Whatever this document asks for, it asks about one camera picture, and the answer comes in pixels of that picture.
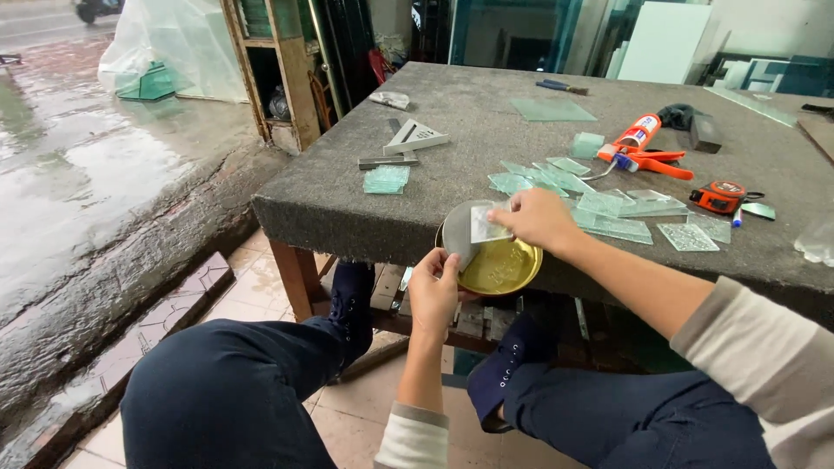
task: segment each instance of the hand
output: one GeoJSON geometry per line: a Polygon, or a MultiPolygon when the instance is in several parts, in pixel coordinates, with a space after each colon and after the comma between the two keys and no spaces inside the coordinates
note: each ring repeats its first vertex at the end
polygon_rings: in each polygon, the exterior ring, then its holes
{"type": "Polygon", "coordinates": [[[414,333],[446,340],[449,323],[458,302],[472,300],[474,294],[458,291],[460,255],[448,255],[443,248],[434,248],[411,272],[409,297],[414,333]]]}
{"type": "Polygon", "coordinates": [[[576,226],[560,197],[545,189],[521,190],[510,198],[512,212],[493,209],[489,220],[509,229],[528,245],[539,246],[556,257],[569,253],[586,234],[576,226]]]}

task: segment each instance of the carpet-covered table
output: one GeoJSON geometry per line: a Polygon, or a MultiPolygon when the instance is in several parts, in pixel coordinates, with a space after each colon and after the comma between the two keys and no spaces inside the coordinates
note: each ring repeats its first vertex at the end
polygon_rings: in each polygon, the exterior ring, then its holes
{"type": "MultiPolygon", "coordinates": [[[[695,172],[692,181],[618,170],[590,185],[597,190],[654,189],[686,201],[690,191],[712,180],[732,180],[766,193],[763,202],[776,208],[777,221],[746,216],[720,252],[678,252],[655,227],[685,222],[685,217],[644,219],[654,245],[600,238],[708,280],[730,276],[834,329],[834,270],[804,260],[793,249],[805,227],[831,208],[834,168],[797,129],[695,86],[550,76],[590,88],[583,97],[534,86],[548,76],[409,63],[380,88],[408,94],[408,112],[366,100],[269,181],[253,204],[297,317],[312,314],[310,303],[320,290],[312,251],[414,265],[434,247],[440,223],[457,204],[505,198],[489,189],[487,179],[487,174],[505,171],[500,160],[530,165],[567,156],[579,132],[603,134],[611,141],[644,113],[689,103],[713,115],[725,136],[718,154],[687,152],[681,166],[695,172]],[[510,98],[570,99],[598,120],[531,123],[515,111],[510,98]],[[393,137],[390,118],[415,119],[449,134],[451,143],[416,151],[420,165],[412,168],[402,195],[365,194],[357,159],[382,156],[383,145],[393,137]]],[[[773,99],[782,110],[798,110],[805,102],[834,105],[834,99],[824,98],[773,99]]],[[[650,147],[686,149],[688,141],[688,133],[661,129],[650,147]]],[[[601,160],[581,163],[594,172],[606,165],[601,160]]],[[[549,255],[530,286],[614,302],[589,277],[549,255]]]]}

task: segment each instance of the gold tin lid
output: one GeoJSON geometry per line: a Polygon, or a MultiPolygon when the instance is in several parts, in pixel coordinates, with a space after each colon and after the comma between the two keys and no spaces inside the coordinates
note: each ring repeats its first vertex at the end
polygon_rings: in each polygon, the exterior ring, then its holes
{"type": "MultiPolygon", "coordinates": [[[[435,246],[443,247],[443,225],[435,246]]],[[[521,290],[539,273],[544,252],[522,240],[496,240],[480,244],[478,254],[458,274],[458,285],[478,295],[508,295],[521,290]]]]}

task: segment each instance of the wooden table leg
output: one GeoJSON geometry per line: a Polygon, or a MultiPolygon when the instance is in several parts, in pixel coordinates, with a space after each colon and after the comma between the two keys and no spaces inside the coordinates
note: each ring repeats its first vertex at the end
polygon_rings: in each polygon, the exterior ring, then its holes
{"type": "Polygon", "coordinates": [[[295,322],[313,317],[312,304],[326,298],[321,288],[313,251],[295,248],[280,241],[269,241],[284,289],[293,308],[295,322]]]}

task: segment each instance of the motorcycle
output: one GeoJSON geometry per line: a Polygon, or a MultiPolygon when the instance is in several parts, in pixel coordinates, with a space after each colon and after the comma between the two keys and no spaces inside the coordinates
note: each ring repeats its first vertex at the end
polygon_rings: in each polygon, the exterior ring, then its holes
{"type": "Polygon", "coordinates": [[[93,24],[98,17],[120,14],[124,0],[73,0],[73,4],[81,21],[93,24]]]}

